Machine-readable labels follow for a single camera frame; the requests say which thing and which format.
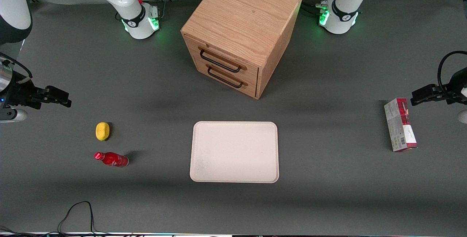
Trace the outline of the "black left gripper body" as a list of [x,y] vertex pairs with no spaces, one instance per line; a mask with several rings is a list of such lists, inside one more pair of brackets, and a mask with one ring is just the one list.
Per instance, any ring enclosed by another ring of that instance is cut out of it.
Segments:
[[447,105],[458,103],[458,104],[467,104],[466,98],[466,88],[467,88],[467,68],[463,68],[460,71],[457,71],[451,77],[448,84],[446,84],[446,91],[454,100],[447,99]]

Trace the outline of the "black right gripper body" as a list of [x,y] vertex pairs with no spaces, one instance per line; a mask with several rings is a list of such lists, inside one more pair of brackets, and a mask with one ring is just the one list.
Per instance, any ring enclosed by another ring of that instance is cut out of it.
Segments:
[[24,79],[20,73],[13,73],[13,79],[7,88],[2,91],[2,109],[12,106],[31,107],[39,110],[42,103],[45,103],[41,89],[36,87],[31,80],[25,83],[17,83]]

